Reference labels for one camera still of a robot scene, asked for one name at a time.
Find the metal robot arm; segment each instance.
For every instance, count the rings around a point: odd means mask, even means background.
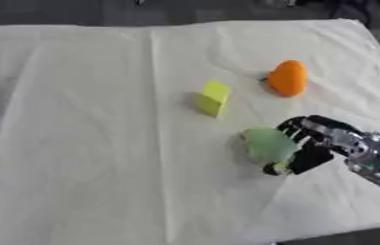
[[[346,157],[349,169],[380,186],[380,133],[362,132],[344,122],[314,115],[287,120],[278,130],[296,143],[302,143],[287,166],[287,171],[303,172],[331,161],[332,152]],[[267,165],[264,172],[279,175],[276,163]]]

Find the gray floor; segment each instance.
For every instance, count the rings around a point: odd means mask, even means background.
[[[265,9],[256,0],[146,0],[140,7],[133,0],[0,0],[0,25],[75,24],[84,26],[182,25],[218,20],[325,19],[322,4],[305,8]],[[380,5],[371,5],[371,31],[380,42]],[[343,9],[339,17],[361,18]],[[380,244],[380,230],[338,234],[288,245]]]

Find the white tablecloth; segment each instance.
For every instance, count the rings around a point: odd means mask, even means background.
[[[287,59],[308,87],[258,83]],[[191,105],[232,87],[214,119]],[[380,189],[336,158],[270,177],[235,134],[321,114],[380,131],[380,46],[348,20],[0,27],[0,245],[259,244],[380,227]]]

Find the yellow foam block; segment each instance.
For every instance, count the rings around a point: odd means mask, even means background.
[[[195,105],[200,110],[217,117],[223,110],[229,96],[229,86],[215,80],[209,80],[203,92],[198,94]]]

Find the orange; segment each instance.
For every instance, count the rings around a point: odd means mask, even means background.
[[[268,82],[279,94],[293,97],[307,85],[307,70],[302,62],[287,60],[270,73]]]

